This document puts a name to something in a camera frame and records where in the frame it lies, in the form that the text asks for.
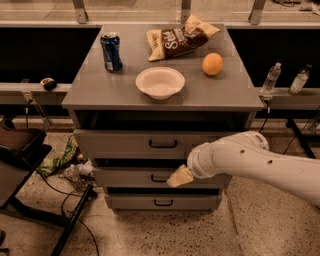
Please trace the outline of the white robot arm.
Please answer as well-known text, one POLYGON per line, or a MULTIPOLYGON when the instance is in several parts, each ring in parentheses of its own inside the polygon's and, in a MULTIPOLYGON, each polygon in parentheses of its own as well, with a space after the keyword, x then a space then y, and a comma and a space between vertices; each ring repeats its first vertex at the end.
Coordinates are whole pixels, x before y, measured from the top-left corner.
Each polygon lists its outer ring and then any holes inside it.
POLYGON ((167 184, 178 187, 218 174, 257 180, 320 206, 320 160, 273 153, 255 131, 196 146, 167 184))

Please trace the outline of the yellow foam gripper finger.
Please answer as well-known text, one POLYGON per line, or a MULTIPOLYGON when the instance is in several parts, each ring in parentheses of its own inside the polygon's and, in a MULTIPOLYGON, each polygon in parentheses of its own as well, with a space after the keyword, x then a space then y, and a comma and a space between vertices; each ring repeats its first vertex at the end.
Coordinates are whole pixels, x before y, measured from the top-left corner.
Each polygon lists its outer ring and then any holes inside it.
POLYGON ((178 187, 191 183, 194 176, 186 165, 181 165, 167 180, 167 184, 171 187, 178 187))

